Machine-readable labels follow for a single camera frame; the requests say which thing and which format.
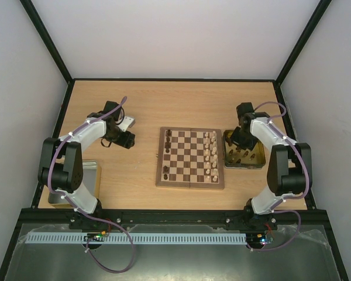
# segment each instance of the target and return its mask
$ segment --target tabletop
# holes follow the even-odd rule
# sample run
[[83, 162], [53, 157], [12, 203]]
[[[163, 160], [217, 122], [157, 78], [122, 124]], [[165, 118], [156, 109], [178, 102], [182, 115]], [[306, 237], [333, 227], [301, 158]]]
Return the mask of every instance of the tabletop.
[[[270, 82], [190, 81], [76, 81], [61, 135], [81, 125], [86, 116], [103, 110], [106, 101], [120, 102], [125, 114], [136, 124], [135, 146], [104, 148], [95, 141], [83, 154], [102, 167], [99, 199], [103, 208], [139, 210], [241, 210], [247, 200], [266, 186], [267, 164], [259, 170], [224, 169], [223, 190], [190, 190], [156, 187], [160, 127], [217, 128], [222, 132], [238, 125], [236, 106], [252, 102], [277, 101]], [[262, 108], [269, 115], [280, 113], [278, 106]], [[281, 118], [274, 123], [284, 131]], [[53, 208], [43, 189], [39, 208]], [[305, 210], [303, 199], [287, 200], [279, 209]]]

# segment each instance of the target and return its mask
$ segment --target vent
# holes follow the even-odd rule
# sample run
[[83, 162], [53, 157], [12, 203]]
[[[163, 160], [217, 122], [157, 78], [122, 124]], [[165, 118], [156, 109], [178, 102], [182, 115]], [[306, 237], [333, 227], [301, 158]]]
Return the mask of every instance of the vent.
[[[131, 233], [134, 244], [138, 245], [246, 245], [245, 234], [162, 234]], [[31, 232], [26, 244], [81, 244], [87, 240], [86, 233]], [[111, 233], [109, 237], [98, 238], [91, 244], [130, 244], [123, 233]]]

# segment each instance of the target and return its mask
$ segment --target purple cable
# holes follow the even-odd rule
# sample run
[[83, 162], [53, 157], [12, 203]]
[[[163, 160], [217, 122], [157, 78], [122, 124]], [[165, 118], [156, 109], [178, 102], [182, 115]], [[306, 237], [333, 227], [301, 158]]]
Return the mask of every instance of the purple cable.
[[[278, 117], [282, 117], [286, 114], [287, 110], [286, 110], [286, 107], [283, 105], [283, 104], [280, 104], [279, 102], [275, 102], [275, 101], [266, 101], [260, 105], [258, 105], [254, 111], [258, 110], [260, 107], [262, 107], [263, 105], [266, 105], [266, 104], [276, 104], [278, 106], [280, 106], [282, 109], [283, 109], [283, 112], [282, 114], [280, 115], [274, 115], [274, 116], [271, 116], [269, 119], [268, 119], [268, 126], [281, 138], [283, 137], [286, 137], [281, 131], [279, 131], [273, 124], [272, 124], [272, 120], [274, 118], [278, 118]], [[285, 142], [292, 148], [292, 150], [294, 151], [295, 155], [297, 156], [297, 158], [299, 159], [299, 162], [300, 162], [300, 165], [302, 166], [302, 169], [303, 169], [303, 172], [304, 172], [304, 177], [305, 177], [305, 188], [304, 188], [304, 192], [302, 195], [300, 196], [296, 196], [296, 197], [284, 197], [284, 200], [285, 199], [302, 199], [304, 198], [307, 194], [308, 194], [308, 191], [309, 191], [309, 174], [308, 174], [308, 170], [307, 170], [307, 167], [305, 166], [305, 163], [303, 161], [303, 158], [302, 156], [300, 155], [299, 151], [296, 149], [296, 147], [287, 139], [285, 138], [284, 139]], [[295, 234], [288, 240], [286, 241], [285, 243], [283, 243], [282, 245], [280, 246], [277, 246], [277, 247], [274, 247], [274, 248], [269, 248], [269, 249], [253, 249], [249, 244], [247, 244], [247, 247], [251, 250], [251, 251], [255, 251], [255, 252], [268, 252], [268, 251], [274, 251], [274, 250], [278, 250], [278, 249], [281, 249], [285, 246], [287, 246], [291, 241], [293, 241], [295, 239], [295, 237], [297, 236], [297, 234], [299, 233], [300, 231], [300, 225], [301, 225], [301, 218], [300, 218], [300, 215], [298, 212], [296, 212], [295, 210], [281, 210], [281, 211], [273, 211], [274, 208], [276, 208], [278, 205], [280, 205], [283, 201], [280, 201], [280, 202], [277, 202], [275, 203], [273, 206], [271, 206], [271, 209], [272, 209], [272, 212], [274, 214], [281, 214], [281, 213], [294, 213], [295, 215], [297, 215], [298, 217], [298, 226], [297, 226], [297, 230], [295, 232]]]
[[[113, 112], [115, 112], [117, 109], [121, 108], [122, 105], [126, 102], [127, 100], [127, 96], [124, 96], [121, 100], [121, 103], [115, 107], [114, 109], [112, 109], [111, 111], [109, 111], [108, 113], [104, 114], [103, 116], [100, 116], [94, 120], [92, 120], [90, 123], [86, 122], [86, 123], [83, 123], [81, 126], [79, 126], [77, 129], [75, 129], [74, 131], [72, 131], [72, 133], [67, 136], [61, 143], [60, 145], [58, 146], [58, 148], [56, 149], [55, 153], [54, 153], [54, 156], [52, 158], [52, 161], [51, 161], [51, 164], [50, 164], [50, 167], [49, 167], [49, 173], [48, 173], [48, 178], [47, 178], [47, 186], [48, 186], [48, 189], [49, 189], [49, 192], [53, 193], [53, 194], [58, 194], [58, 195], [61, 195], [63, 196], [64, 193], [61, 192], [61, 191], [55, 191], [52, 189], [52, 186], [51, 186], [51, 178], [52, 178], [52, 173], [53, 173], [53, 169], [54, 169], [54, 165], [56, 163], [56, 160], [57, 160], [57, 157], [58, 155], [60, 154], [60, 151], [61, 149], [63, 148], [63, 146], [65, 145], [65, 143], [72, 137], [72, 135], [75, 135], [77, 132], [79, 132], [80, 130], [84, 129], [86, 126], [88, 125], [91, 125], [95, 122], [98, 122], [100, 121], [101, 119], [109, 116], [110, 114], [112, 114]], [[104, 265], [102, 265], [97, 259], [96, 257], [92, 254], [92, 252], [90, 251], [90, 249], [88, 248], [88, 244], [90, 242], [91, 239], [89, 239], [86, 243], [86, 251], [88, 251], [89, 255], [93, 258], [93, 260], [97, 263], [97, 265], [109, 272], [109, 273], [123, 273], [123, 272], [126, 272], [128, 271], [134, 264], [134, 260], [135, 260], [135, 256], [136, 256], [136, 250], [135, 250], [135, 245], [134, 245], [134, 242], [133, 242], [133, 239], [131, 238], [130, 234], [123, 228], [121, 227], [119, 224], [116, 224], [112, 221], [107, 221], [107, 220], [103, 220], [101, 218], [95, 218], [95, 217], [92, 217], [90, 216], [89, 214], [87, 214], [85, 211], [83, 211], [82, 209], [78, 208], [68, 197], [65, 197], [65, 199], [70, 203], [70, 205], [74, 208], [75, 211], [79, 211], [79, 213], [81, 213], [82, 215], [84, 215], [85, 217], [91, 219], [91, 220], [94, 220], [94, 221], [100, 221], [100, 222], [104, 222], [106, 224], [111, 224], [113, 225], [114, 227], [117, 227], [119, 228], [120, 230], [122, 230], [123, 233], [125, 233], [128, 238], [129, 238], [129, 241], [130, 241], [130, 244], [131, 244], [131, 247], [132, 247], [132, 257], [131, 257], [131, 260], [129, 262], [129, 264], [127, 265], [127, 267], [125, 267], [124, 269], [122, 270], [113, 270], [113, 269], [109, 269], [109, 268], [106, 268]]]

